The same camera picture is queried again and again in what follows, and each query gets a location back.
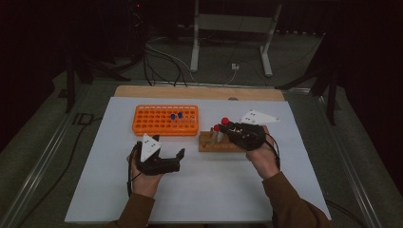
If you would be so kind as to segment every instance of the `sleeve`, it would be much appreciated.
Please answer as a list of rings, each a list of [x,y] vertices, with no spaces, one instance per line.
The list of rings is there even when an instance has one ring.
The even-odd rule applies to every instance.
[[[279,227],[333,227],[321,210],[299,197],[282,172],[262,183],[273,210],[278,214]]]
[[[154,206],[154,199],[132,193],[118,220],[111,221],[106,228],[144,228]]]

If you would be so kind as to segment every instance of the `white paper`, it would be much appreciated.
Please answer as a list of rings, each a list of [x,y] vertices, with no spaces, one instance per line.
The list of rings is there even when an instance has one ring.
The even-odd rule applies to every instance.
[[[118,219],[128,200],[127,161],[136,137],[131,129],[136,105],[183,104],[199,107],[200,131],[222,117],[237,122],[251,109],[281,119],[269,123],[281,157],[281,170],[299,195],[329,210],[320,191],[290,106],[287,102],[187,99],[111,98],[67,211],[66,222],[108,222]],[[185,148],[180,172],[160,182],[150,222],[265,222],[272,208],[261,178],[244,153],[198,151],[198,136],[160,137],[160,157],[172,158]]]

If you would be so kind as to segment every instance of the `wooden block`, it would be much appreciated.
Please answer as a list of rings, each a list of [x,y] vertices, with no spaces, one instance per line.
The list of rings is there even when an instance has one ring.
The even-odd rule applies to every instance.
[[[222,140],[217,142],[211,139],[213,131],[201,131],[199,135],[199,152],[245,152],[246,150],[229,142],[228,136],[223,135]]]

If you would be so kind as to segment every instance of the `human hand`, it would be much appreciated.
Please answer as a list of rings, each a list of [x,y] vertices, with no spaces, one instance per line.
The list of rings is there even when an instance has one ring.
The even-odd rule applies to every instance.
[[[264,126],[264,131],[269,134],[267,126]],[[270,144],[274,144],[274,140],[266,135],[266,140]],[[276,165],[275,151],[269,145],[264,143],[259,149],[246,152],[246,158],[255,166],[258,174],[264,180],[275,176],[279,169]]]
[[[157,192],[158,184],[160,183],[163,174],[155,176],[147,176],[145,174],[141,174],[136,166],[136,153],[138,152],[134,152],[131,161],[130,156],[126,158],[127,162],[131,162],[131,177],[136,177],[131,183],[132,192],[146,197],[154,198]]]

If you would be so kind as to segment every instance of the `wooden board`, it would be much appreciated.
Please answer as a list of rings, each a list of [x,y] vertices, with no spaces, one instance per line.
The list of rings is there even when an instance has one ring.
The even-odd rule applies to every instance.
[[[245,152],[244,149],[229,142],[228,136],[223,134],[222,140],[212,138],[213,131],[201,131],[199,135],[199,152]]]
[[[186,98],[240,101],[284,101],[282,92],[273,88],[226,88],[120,85],[115,97]]]

